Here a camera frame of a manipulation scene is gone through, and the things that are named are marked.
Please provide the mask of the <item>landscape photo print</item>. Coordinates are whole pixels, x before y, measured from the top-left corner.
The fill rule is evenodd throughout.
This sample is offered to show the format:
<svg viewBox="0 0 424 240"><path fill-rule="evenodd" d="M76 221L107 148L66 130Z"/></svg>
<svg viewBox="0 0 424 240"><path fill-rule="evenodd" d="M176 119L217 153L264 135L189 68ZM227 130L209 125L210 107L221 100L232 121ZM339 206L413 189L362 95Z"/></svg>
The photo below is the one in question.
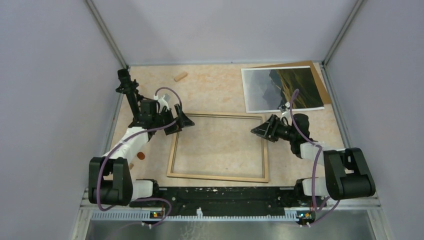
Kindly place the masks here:
<svg viewBox="0 0 424 240"><path fill-rule="evenodd" d="M309 66L243 68L241 79L247 113L278 112L296 89L299 93L293 101L294 111L325 108Z"/></svg>

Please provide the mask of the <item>wooden picture frame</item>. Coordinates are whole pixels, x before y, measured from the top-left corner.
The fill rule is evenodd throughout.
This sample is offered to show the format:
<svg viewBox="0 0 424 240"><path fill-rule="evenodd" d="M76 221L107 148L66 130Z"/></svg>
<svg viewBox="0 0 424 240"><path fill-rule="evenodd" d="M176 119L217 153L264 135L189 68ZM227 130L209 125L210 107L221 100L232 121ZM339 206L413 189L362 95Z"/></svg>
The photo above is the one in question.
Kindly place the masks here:
<svg viewBox="0 0 424 240"><path fill-rule="evenodd" d="M258 113L197 111L195 125L174 135L167 177L268 183L268 144L251 134L266 117Z"/></svg>

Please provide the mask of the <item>brown cardboard backing board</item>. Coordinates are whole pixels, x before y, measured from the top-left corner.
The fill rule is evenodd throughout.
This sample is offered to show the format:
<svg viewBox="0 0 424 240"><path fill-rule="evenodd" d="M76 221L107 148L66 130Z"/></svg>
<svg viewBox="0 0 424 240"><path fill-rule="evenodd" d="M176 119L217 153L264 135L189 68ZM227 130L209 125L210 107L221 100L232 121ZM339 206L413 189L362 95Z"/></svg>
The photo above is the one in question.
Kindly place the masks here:
<svg viewBox="0 0 424 240"><path fill-rule="evenodd" d="M281 63L281 64L273 64L273 65L264 65L264 66L256 66L256 68L279 68L279 67L301 67L307 66L311 67L311 72L314 77L315 84L317 86L317 90L320 94L320 97L325 105L331 104L332 100L330 95L327 92L327 88L324 83L323 74L319 68L318 63L314 63L311 60L299 61L299 62L289 62L289 63Z"/></svg>

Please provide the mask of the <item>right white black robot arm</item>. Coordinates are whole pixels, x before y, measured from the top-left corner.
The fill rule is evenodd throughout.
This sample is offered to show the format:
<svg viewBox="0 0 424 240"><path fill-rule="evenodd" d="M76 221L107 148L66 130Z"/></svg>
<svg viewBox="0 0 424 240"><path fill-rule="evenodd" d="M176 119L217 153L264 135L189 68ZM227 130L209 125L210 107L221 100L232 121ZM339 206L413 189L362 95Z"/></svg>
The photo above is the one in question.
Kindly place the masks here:
<svg viewBox="0 0 424 240"><path fill-rule="evenodd" d="M334 200L371 197L376 185L363 151L360 148L334 149L310 137L309 117L296 113L292 123L275 114L251 133L270 142L289 142L291 152L298 158L310 160L324 167L324 177L312 176L301 181L302 187L293 192L299 206L307 206L315 196L329 196Z"/></svg>

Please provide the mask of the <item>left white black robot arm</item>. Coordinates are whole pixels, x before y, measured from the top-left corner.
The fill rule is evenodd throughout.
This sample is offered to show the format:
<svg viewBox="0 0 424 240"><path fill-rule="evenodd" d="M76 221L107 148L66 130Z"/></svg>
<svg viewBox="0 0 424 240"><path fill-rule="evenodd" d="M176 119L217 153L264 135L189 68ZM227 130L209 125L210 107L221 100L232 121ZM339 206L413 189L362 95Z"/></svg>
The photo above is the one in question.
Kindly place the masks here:
<svg viewBox="0 0 424 240"><path fill-rule="evenodd" d="M141 199L147 206L160 202L154 180L134 181L130 173L130 161L147 144L153 135L163 130L166 135L180 132L184 127L194 126L183 112L180 103L174 106L176 114L164 100L142 100L135 117L124 136L102 157L94 157L89 163L88 199L100 210L113 206L127 206Z"/></svg>

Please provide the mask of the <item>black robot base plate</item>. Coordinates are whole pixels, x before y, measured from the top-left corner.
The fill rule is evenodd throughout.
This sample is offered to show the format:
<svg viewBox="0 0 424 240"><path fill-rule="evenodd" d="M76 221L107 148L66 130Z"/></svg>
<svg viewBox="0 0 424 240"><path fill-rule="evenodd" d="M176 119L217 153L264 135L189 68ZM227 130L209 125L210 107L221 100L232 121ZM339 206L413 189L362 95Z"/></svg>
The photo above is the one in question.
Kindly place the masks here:
<svg viewBox="0 0 424 240"><path fill-rule="evenodd" d="M132 201L131 208L165 208L173 216L283 216L288 208L312 206L312 197L298 187L160 187L153 200Z"/></svg>

